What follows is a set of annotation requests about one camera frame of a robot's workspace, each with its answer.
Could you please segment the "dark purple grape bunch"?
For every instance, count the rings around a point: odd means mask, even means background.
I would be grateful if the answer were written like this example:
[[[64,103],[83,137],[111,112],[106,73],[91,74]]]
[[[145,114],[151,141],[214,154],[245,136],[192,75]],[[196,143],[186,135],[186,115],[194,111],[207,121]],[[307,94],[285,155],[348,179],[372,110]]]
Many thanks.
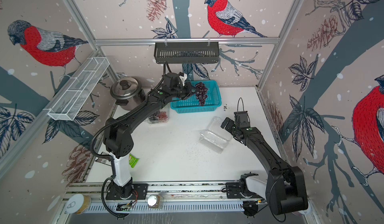
[[[195,85],[195,88],[196,88],[196,92],[195,92],[196,99],[199,101],[200,106],[204,106],[206,102],[206,98],[208,97],[207,95],[208,88],[202,82],[197,83]]]

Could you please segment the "clear clamshell container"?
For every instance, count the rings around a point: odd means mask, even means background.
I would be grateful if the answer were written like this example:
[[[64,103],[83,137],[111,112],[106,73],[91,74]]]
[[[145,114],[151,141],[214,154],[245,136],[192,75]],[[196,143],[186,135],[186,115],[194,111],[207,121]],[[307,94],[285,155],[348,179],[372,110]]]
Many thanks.
[[[170,107],[166,105],[164,108],[155,111],[147,118],[147,122],[149,124],[162,124],[166,123],[170,118]]]
[[[199,143],[221,154],[233,136],[221,127],[223,119],[213,117],[207,128],[200,132]]]

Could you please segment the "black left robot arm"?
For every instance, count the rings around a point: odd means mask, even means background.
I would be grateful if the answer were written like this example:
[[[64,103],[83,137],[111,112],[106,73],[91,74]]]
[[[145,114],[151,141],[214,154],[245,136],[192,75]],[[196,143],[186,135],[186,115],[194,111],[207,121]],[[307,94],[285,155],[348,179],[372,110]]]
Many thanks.
[[[143,103],[117,119],[108,119],[105,126],[93,137],[90,152],[94,157],[111,162],[113,174],[110,186],[121,198],[127,199],[134,192],[128,165],[123,164],[125,156],[129,155],[134,147],[132,133],[145,119],[172,102],[174,98],[185,100],[196,92],[187,77],[184,73],[164,74],[158,85],[149,91]]]

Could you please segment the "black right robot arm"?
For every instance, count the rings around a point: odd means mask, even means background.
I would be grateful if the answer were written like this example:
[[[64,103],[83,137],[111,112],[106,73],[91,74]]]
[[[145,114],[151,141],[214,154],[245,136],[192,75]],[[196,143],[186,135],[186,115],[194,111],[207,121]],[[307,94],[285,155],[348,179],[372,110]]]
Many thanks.
[[[261,131],[251,127],[247,111],[234,113],[234,119],[225,118],[221,128],[236,141],[249,148],[261,162],[267,173],[264,181],[257,174],[241,176],[242,195],[256,194],[267,201],[272,214],[282,215],[309,208],[305,178],[302,170],[284,161],[267,143]]]

